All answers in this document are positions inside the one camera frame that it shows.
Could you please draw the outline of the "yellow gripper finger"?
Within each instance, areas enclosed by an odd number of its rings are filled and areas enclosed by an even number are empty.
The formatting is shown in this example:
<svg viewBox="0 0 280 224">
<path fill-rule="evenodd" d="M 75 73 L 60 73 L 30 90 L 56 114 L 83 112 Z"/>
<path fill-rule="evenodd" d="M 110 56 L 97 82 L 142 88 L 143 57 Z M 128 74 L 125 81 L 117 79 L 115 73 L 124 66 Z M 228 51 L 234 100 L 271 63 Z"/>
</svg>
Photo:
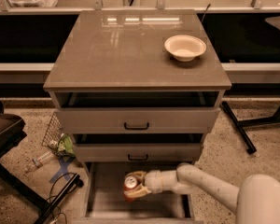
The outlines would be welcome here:
<svg viewBox="0 0 280 224">
<path fill-rule="evenodd" d="M 146 175 L 147 175 L 147 173 L 145 171 L 135 171 L 135 172 L 131 172 L 131 173 L 126 174 L 125 177 L 133 176 L 138 181 L 144 181 Z"/>
<path fill-rule="evenodd" d="M 124 195 L 129 199 L 141 198 L 150 193 L 150 190 L 145 186 L 138 186 L 135 189 L 125 190 Z"/>
</svg>

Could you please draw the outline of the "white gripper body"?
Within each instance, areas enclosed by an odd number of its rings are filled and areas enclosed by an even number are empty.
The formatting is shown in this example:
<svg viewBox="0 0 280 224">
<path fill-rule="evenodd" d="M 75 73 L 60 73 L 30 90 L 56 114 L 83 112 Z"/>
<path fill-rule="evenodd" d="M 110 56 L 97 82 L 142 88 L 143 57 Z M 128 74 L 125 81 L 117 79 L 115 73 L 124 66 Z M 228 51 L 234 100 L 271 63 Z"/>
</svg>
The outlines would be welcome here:
<svg viewBox="0 0 280 224">
<path fill-rule="evenodd" d="M 145 176 L 145 186 L 151 193 L 172 191 L 177 183 L 176 171 L 153 170 Z"/>
</svg>

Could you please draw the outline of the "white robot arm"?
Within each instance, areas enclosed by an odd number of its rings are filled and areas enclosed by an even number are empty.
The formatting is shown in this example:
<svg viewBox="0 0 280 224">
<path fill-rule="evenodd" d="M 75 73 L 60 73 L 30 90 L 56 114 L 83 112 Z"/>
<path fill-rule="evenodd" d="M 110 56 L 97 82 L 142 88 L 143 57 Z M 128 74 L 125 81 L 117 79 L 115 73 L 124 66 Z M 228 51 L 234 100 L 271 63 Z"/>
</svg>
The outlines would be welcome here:
<svg viewBox="0 0 280 224">
<path fill-rule="evenodd" d="M 189 163 L 170 171 L 136 171 L 124 177 L 123 193 L 133 201 L 171 191 L 186 195 L 196 186 L 233 212 L 236 224 L 280 224 L 280 182 L 268 175 L 251 175 L 235 187 Z"/>
</svg>

